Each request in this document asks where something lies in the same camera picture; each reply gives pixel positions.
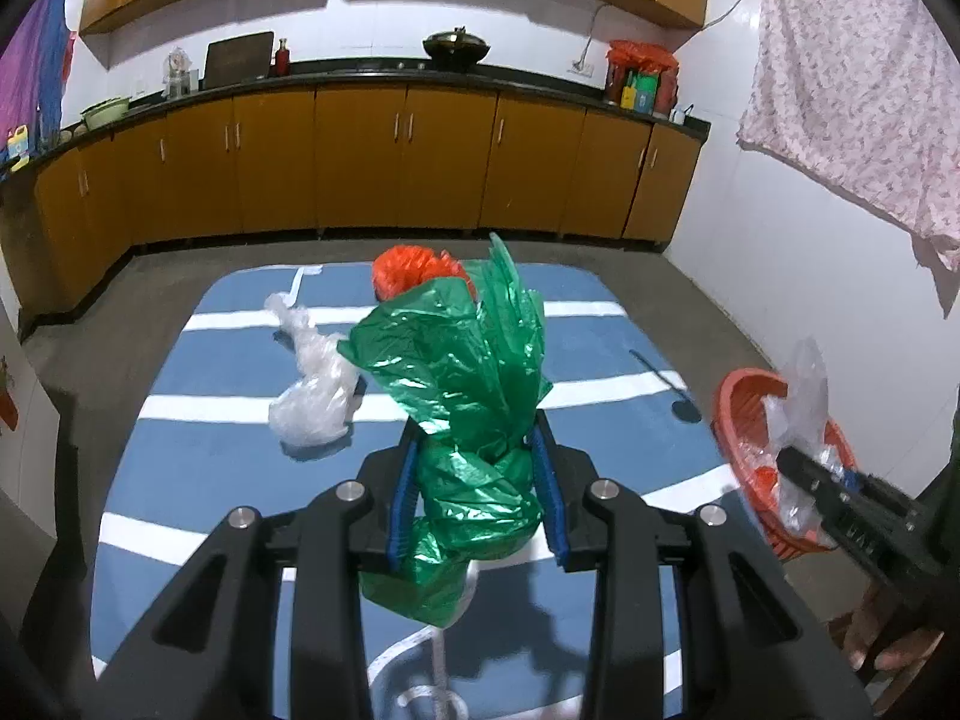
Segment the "pink floral hanging cloth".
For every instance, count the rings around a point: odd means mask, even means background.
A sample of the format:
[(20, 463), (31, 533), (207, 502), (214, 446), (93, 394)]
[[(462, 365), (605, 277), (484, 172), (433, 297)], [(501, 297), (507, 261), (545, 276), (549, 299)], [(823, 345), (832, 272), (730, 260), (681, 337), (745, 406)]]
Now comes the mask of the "pink floral hanging cloth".
[(763, 0), (739, 140), (958, 266), (958, 60), (923, 0)]

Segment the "red bag back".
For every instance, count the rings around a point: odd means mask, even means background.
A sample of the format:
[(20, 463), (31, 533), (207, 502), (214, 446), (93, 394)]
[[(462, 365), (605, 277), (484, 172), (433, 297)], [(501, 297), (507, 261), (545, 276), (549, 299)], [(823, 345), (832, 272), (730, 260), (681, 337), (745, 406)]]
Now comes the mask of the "red bag back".
[(436, 278), (459, 278), (466, 283), (472, 298), (475, 286), (464, 265), (446, 250), (436, 252), (421, 245), (394, 245), (382, 252), (371, 266), (374, 295), (388, 301)]

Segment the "yellow detergent bottle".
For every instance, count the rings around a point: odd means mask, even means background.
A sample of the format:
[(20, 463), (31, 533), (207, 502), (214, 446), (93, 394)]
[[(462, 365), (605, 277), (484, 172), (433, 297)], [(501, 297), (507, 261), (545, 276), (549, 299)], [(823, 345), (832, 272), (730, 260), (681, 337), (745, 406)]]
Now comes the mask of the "yellow detergent bottle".
[(3, 171), (16, 172), (25, 164), (29, 163), (31, 156), (31, 138), (29, 138), (29, 127), (26, 124), (8, 132), (7, 138), (7, 160), (3, 163)]

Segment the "green basin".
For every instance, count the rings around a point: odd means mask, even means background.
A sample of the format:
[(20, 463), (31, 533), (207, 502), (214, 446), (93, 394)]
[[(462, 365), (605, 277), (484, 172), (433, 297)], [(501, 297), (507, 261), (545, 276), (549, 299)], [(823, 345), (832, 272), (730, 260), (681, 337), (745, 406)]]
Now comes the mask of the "green basin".
[(89, 132), (94, 132), (121, 121), (128, 114), (129, 107), (130, 99), (127, 96), (104, 99), (83, 110), (82, 121)]

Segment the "clear plastic bag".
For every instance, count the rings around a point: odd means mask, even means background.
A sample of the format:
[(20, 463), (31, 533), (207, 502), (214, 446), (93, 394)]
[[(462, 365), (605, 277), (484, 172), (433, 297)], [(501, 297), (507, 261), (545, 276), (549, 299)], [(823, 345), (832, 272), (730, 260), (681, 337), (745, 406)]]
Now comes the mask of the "clear plastic bag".
[(291, 449), (306, 450), (343, 439), (356, 408), (359, 371), (338, 351), (342, 335), (322, 335), (304, 307), (270, 294), (265, 309), (293, 342), (299, 379), (268, 405), (268, 426)]

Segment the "dark green plastic bag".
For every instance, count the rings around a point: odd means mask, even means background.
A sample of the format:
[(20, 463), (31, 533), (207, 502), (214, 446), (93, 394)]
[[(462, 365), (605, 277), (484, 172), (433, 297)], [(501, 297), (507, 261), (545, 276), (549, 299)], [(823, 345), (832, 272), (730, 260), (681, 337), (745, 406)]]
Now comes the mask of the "dark green plastic bag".
[(540, 525), (526, 439), (544, 376), (544, 300), (500, 238), (465, 277), (431, 278), (379, 304), (338, 351), (420, 427), (412, 528), (388, 574), (364, 574), (376, 605), (445, 628), (475, 561), (517, 553)]

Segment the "dark cutting board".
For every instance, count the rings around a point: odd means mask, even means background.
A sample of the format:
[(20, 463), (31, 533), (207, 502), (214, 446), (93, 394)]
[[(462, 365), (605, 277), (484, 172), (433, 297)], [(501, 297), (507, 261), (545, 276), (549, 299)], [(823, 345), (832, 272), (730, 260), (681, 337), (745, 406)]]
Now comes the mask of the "dark cutting board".
[(203, 87), (226, 88), (267, 78), (272, 66), (274, 39), (272, 31), (264, 31), (208, 44)]

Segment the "bubble wrap sheet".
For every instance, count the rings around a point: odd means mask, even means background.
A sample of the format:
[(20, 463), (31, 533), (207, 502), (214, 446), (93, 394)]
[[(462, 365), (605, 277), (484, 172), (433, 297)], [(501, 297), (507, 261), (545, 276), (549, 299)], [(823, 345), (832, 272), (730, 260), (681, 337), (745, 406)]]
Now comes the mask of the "bubble wrap sheet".
[(813, 338), (794, 346), (779, 377), (782, 390), (755, 376), (736, 387), (732, 416), (737, 465), (745, 473), (745, 489), (758, 500), (757, 514), (769, 515), (773, 525), (797, 541), (831, 550), (835, 542), (823, 531), (812, 496), (782, 476), (776, 465), (782, 449), (796, 449), (828, 472), (843, 475), (843, 454), (828, 442), (827, 364)]

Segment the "red bag covered appliance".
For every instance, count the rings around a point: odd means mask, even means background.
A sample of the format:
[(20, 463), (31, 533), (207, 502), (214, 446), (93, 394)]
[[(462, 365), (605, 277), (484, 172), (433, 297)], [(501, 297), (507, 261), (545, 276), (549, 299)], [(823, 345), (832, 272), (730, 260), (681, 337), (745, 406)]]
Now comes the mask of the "red bag covered appliance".
[(679, 60), (659, 44), (613, 39), (607, 51), (608, 103), (665, 119), (677, 104)]

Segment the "red bottle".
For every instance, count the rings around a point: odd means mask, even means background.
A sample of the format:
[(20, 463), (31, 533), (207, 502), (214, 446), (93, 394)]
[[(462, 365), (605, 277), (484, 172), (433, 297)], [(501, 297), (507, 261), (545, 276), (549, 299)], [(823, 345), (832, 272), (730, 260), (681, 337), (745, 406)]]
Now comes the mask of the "red bottle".
[(288, 41), (282, 37), (278, 41), (278, 49), (274, 55), (274, 75), (286, 76), (288, 71), (290, 71), (290, 49), (288, 49)]

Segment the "wooden lower cabinets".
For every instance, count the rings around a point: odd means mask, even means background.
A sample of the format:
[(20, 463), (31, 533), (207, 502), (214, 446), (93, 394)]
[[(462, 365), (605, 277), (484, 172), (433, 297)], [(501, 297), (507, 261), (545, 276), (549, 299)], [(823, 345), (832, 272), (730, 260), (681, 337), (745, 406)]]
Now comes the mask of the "wooden lower cabinets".
[(448, 86), (241, 94), (86, 135), (2, 185), (20, 325), (73, 316), (130, 252), (347, 229), (521, 231), (662, 247), (701, 132)]

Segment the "black counter top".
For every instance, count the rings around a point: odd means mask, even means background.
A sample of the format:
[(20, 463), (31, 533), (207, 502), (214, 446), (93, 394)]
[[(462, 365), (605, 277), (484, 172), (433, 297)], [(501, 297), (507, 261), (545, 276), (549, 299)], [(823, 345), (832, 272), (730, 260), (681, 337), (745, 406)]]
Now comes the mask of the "black counter top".
[(469, 70), (443, 70), (431, 60), (410, 59), (410, 57), (308, 60), (308, 62), (295, 62), (291, 65), (290, 73), (285, 76), (267, 76), (252, 82), (212, 89), (206, 89), (205, 83), (200, 83), (197, 93), (187, 94), (179, 99), (166, 99), (161, 96), (161, 93), (148, 94), (144, 98), (135, 99), (132, 107), (120, 121), (107, 124), (86, 135), (71, 138), (61, 145), (41, 149), (39, 153), (31, 156), (31, 160), (25, 167), (21, 167), (20, 171), (13, 171), (11, 161), (3, 164), (2, 182), (8, 182), (10, 179), (26, 179), (60, 158), (69, 149), (89, 145), (97, 142), (99, 138), (109, 137), (126, 128), (169, 115), (174, 110), (214, 103), (220, 99), (251, 96), (251, 94), (274, 94), (280, 91), (293, 91), (293, 89), (353, 85), (415, 85), (467, 91), (494, 91), (494, 93), (527, 96), (545, 99), (552, 103), (601, 110), (605, 114), (625, 117), (630, 121), (664, 124), (675, 128), (683, 135), (695, 138), (700, 143), (706, 142), (711, 133), (711, 122), (698, 119), (695, 115), (686, 114), (683, 124), (674, 124), (669, 119), (661, 119), (656, 115), (641, 114), (636, 110), (617, 107), (604, 99), (601, 88), (534, 73), (534, 71), (488, 64), (474, 65)]

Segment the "purple blue hanging cloth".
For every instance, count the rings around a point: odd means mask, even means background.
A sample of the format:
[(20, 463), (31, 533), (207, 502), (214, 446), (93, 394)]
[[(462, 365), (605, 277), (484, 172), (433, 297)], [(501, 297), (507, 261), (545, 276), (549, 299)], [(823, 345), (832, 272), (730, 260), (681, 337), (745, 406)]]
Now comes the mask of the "purple blue hanging cloth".
[(67, 0), (34, 0), (2, 54), (2, 164), (8, 132), (26, 124), (34, 154), (52, 143), (62, 122), (75, 32), (67, 26)]

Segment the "glass jar with bag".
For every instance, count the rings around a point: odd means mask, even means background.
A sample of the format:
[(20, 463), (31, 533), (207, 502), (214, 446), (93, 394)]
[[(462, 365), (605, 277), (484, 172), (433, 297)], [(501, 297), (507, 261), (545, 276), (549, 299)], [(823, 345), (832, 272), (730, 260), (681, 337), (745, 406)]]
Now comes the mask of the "glass jar with bag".
[(199, 91), (199, 71), (192, 67), (192, 60), (180, 47), (176, 47), (164, 59), (163, 82), (164, 97), (169, 101)]

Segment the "black wok with lid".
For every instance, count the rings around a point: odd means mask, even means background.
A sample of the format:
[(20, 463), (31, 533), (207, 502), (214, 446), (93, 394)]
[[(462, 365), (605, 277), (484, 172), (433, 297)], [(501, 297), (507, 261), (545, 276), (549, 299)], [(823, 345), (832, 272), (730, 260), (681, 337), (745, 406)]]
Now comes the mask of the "black wok with lid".
[(490, 52), (482, 37), (473, 36), (464, 28), (435, 32), (423, 41), (423, 49), (441, 70), (466, 71), (480, 64)]

